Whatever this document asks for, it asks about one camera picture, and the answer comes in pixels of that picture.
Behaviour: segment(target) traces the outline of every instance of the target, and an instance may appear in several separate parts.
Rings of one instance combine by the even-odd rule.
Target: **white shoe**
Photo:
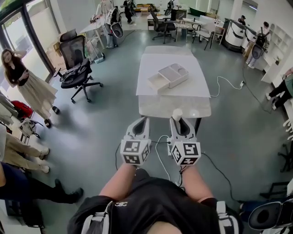
[[[267,98],[268,101],[271,99],[269,93],[266,93],[266,98]]]
[[[43,160],[45,158],[45,156],[47,156],[50,153],[50,149],[49,148],[45,148],[44,150],[41,151],[41,155],[39,156],[39,158],[41,160]]]
[[[48,173],[50,171],[50,168],[46,165],[41,165],[41,171],[43,173]]]

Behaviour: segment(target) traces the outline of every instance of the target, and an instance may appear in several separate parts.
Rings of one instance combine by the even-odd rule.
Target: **woman with long hair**
[[[26,53],[26,51],[4,49],[1,54],[4,75],[11,87],[17,86],[26,102],[44,119],[46,127],[49,128],[50,109],[52,108],[56,114],[59,113],[59,109],[53,106],[57,90],[24,66],[22,58]]]

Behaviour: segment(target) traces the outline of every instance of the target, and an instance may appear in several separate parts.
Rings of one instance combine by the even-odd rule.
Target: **foot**
[[[53,106],[52,109],[53,109],[53,111],[55,112],[56,115],[58,115],[60,113],[59,108]]]
[[[45,120],[44,120],[44,123],[45,123],[45,126],[46,126],[47,128],[50,128],[50,127],[51,127],[51,121],[50,121],[49,119],[45,119]]]
[[[57,189],[59,192],[65,193],[63,186],[61,184],[61,181],[58,179],[55,180],[55,188],[54,189]]]
[[[45,158],[45,156],[47,156],[50,153],[50,149],[46,148],[44,150],[41,151],[41,155],[40,155],[40,159],[43,160]]]
[[[250,68],[254,69],[254,66],[251,66],[251,64],[248,64],[248,66],[249,66]]]
[[[50,171],[50,168],[46,165],[41,165],[41,171],[43,173],[48,173]]]
[[[78,188],[74,193],[70,194],[70,196],[72,198],[72,203],[78,202],[79,199],[81,199],[82,195],[83,195],[82,188]]]
[[[268,101],[271,99],[269,93],[266,93],[266,98],[267,98]]]

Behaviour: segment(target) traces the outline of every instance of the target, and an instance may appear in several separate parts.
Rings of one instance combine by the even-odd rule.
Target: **black pants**
[[[132,14],[130,13],[130,10],[125,10],[125,16],[127,18],[127,22],[130,23],[132,21]]]
[[[52,188],[36,179],[29,177],[28,182],[32,199],[47,199],[57,203],[74,203],[72,195],[66,194],[59,188]]]
[[[292,98],[291,94],[289,93],[287,87],[286,87],[286,82],[283,80],[282,83],[277,87],[275,88],[272,92],[270,92],[269,96],[270,97],[275,97],[277,96],[278,94],[282,93],[282,92],[285,92],[283,94],[282,97],[280,97],[276,102],[275,102],[275,106],[276,108],[284,105],[284,103]]]
[[[172,21],[176,21],[176,14],[177,14],[177,10],[172,9],[171,10],[171,20]]]

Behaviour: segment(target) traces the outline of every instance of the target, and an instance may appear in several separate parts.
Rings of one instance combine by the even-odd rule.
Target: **green floor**
[[[67,192],[82,187],[85,197],[99,194],[105,183],[115,173],[115,151],[129,124],[139,118],[136,83],[141,55],[146,46],[162,45],[162,39],[151,40],[153,31],[136,31],[126,37],[119,48],[105,51],[106,60],[92,65],[95,81],[104,83],[88,90],[92,103],[87,103],[81,92],[72,104],[70,97],[74,89],[62,90],[56,80],[53,86],[59,91],[55,102],[61,114],[52,115],[53,127],[40,129],[40,143],[51,148],[47,163],[48,175],[34,173],[41,181],[54,185],[59,178]],[[194,44],[170,41],[166,45],[187,46],[198,59],[205,75],[210,93],[217,94],[217,76],[223,76],[238,86],[243,80],[243,57],[214,43],[203,50],[205,44],[196,40]],[[259,70],[244,69],[249,87],[268,110],[270,103],[265,93],[270,85],[261,82]],[[277,153],[288,135],[282,127],[286,117],[282,110],[272,114],[264,112],[246,87],[233,89],[221,80],[221,93],[211,99],[212,115],[204,118],[198,131],[202,152],[206,152],[230,179],[233,196],[239,200],[258,199],[258,194],[267,191],[275,181],[288,181],[291,173],[280,173],[283,165]],[[151,118],[151,139],[158,140],[169,134],[167,119]],[[159,146],[162,160],[172,181],[179,178],[179,168],[167,156],[163,144]],[[204,180],[215,197],[238,208],[229,194],[229,186],[223,176],[215,170],[204,156],[198,162]],[[167,178],[153,148],[143,166],[152,176]],[[56,204],[40,201],[46,233],[66,233],[67,222],[79,204]]]

